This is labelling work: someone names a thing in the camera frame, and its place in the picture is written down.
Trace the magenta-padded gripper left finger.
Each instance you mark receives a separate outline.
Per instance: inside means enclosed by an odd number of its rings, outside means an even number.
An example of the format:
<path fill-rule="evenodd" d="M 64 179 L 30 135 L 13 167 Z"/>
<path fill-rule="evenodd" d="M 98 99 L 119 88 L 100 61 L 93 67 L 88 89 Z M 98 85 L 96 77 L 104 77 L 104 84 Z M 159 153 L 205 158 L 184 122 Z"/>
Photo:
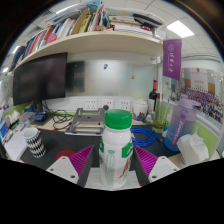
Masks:
<path fill-rule="evenodd" d="M 61 156 L 47 171 L 84 187 L 93 162 L 94 146 L 88 146 L 71 156 Z"/>

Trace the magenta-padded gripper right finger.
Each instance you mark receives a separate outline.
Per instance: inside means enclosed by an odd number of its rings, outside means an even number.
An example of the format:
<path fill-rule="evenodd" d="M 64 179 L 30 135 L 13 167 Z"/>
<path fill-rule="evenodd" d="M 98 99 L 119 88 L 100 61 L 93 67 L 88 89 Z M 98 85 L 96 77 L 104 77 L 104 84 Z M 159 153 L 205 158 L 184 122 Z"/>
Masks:
<path fill-rule="evenodd" d="M 166 156 L 157 157 L 139 146 L 134 146 L 132 164 L 141 186 L 150 184 L 179 170 Z"/>

